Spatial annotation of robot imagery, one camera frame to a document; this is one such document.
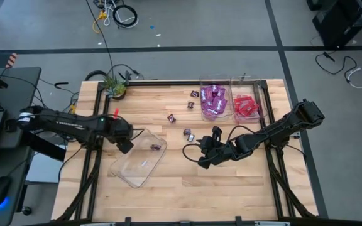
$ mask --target wooden tabletop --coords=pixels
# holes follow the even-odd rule
[[[290,112],[283,80],[267,80],[275,119]],[[83,82],[76,113],[90,116],[93,113],[97,82]],[[253,155],[238,162],[228,161],[218,166],[203,169],[182,155],[182,147],[189,142],[182,134],[189,128],[196,139],[211,136],[214,125],[223,130],[224,142],[236,125],[231,119],[224,122],[203,121],[199,99],[190,97],[199,86],[141,86],[128,87],[127,96],[120,101],[112,100],[109,113],[119,108],[134,128],[147,128],[167,141],[167,150],[152,176],[141,188],[132,188],[120,178],[112,175],[111,164],[122,154],[115,145],[104,141],[99,181],[94,207],[94,222],[123,222],[132,217],[133,222],[163,221],[230,221],[235,216],[243,220],[276,220],[270,175],[263,145]],[[101,99],[102,111],[104,98]],[[195,102],[195,108],[187,108],[187,102]],[[173,114],[176,123],[169,123],[167,116]],[[259,123],[244,124],[254,131]],[[237,129],[233,136],[247,133]],[[290,145],[301,149],[298,139]],[[68,147],[65,159],[71,157],[79,144]],[[191,158],[198,159],[198,149],[188,149]],[[297,150],[286,147],[284,161],[292,191],[313,214],[317,209],[303,156]],[[85,151],[80,151],[63,168],[61,181],[52,213],[59,217],[69,206],[79,190]],[[285,195],[279,187],[284,215],[288,215]],[[82,217],[86,216],[89,194],[85,196]]]

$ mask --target clear plastic bin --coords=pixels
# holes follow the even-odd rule
[[[233,121],[237,123],[257,123],[264,116],[263,106],[262,106],[262,91],[260,88],[260,80],[253,79],[251,76],[236,76],[231,78],[230,87],[231,87],[231,105],[234,111]],[[258,105],[258,109],[254,110],[250,115],[244,116],[236,110],[236,101],[238,97],[248,96]]]
[[[204,121],[226,121],[233,114],[233,104],[231,102],[231,87],[230,87],[230,77],[227,75],[202,75],[199,79],[199,98],[200,98],[200,107],[201,115]],[[218,114],[216,111],[208,110],[207,103],[212,103],[212,101],[205,101],[202,99],[202,90],[210,87],[211,85],[218,85],[221,88],[224,88],[224,99],[227,101],[226,108],[224,112]]]
[[[134,131],[134,137],[141,131]],[[112,163],[110,171],[133,188],[141,187],[163,158],[167,142],[148,129],[132,140],[134,146],[127,153]]]

